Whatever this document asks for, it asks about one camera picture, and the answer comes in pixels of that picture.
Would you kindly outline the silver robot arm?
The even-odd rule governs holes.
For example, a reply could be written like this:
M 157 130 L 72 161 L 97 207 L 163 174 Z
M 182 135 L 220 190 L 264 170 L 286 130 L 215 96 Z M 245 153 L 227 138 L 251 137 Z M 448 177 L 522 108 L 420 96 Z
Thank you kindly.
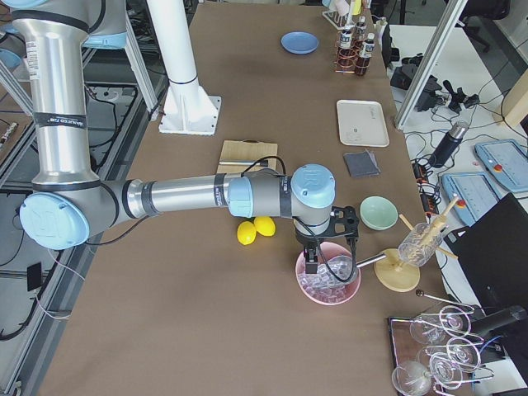
M 40 161 L 20 221 L 39 245 L 68 249 L 130 219 L 224 207 L 238 217 L 292 219 L 309 274 L 338 224 L 356 247 L 358 218 L 351 207 L 333 204 L 334 176 L 318 164 L 292 175 L 245 169 L 170 181 L 101 180 L 90 163 L 82 48 L 125 46 L 125 3 L 11 1 L 9 7 L 26 44 Z

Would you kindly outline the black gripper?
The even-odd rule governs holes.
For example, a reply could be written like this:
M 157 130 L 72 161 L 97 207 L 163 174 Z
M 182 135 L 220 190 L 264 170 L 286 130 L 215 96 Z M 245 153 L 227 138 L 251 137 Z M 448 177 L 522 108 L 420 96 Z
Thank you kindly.
M 317 243 L 333 238 L 345 238 L 351 250 L 356 249 L 358 240 L 358 215 L 352 206 L 333 206 L 328 221 L 321 225 L 311 225 L 307 221 L 293 217 L 295 237 L 305 247 L 304 273 L 318 273 Z

